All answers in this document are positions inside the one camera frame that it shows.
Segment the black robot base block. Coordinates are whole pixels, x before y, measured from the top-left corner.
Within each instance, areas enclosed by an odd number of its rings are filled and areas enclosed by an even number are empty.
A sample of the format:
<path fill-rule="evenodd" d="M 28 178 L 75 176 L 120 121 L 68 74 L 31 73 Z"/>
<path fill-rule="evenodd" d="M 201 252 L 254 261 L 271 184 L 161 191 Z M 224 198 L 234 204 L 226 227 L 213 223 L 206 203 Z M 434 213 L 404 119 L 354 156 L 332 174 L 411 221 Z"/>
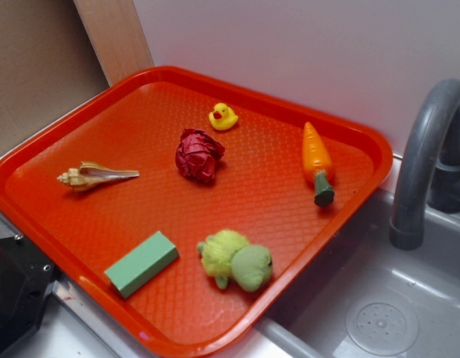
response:
<path fill-rule="evenodd" d="M 55 277 L 29 238 L 0 239 L 0 357 L 39 331 Z"/>

